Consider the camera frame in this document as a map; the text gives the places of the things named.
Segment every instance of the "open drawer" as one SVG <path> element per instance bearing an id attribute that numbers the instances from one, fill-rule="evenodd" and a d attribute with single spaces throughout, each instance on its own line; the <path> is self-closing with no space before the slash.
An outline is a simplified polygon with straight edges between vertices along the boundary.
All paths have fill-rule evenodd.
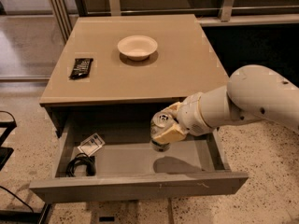
<path id="1" fill-rule="evenodd" d="M 248 174 L 232 172 L 217 132 L 155 151 L 150 120 L 165 104 L 71 107 L 51 180 L 34 181 L 30 189 L 45 203 L 120 201 L 234 194 Z M 95 154 L 95 176 L 66 177 L 77 146 L 98 133 L 106 142 Z"/>

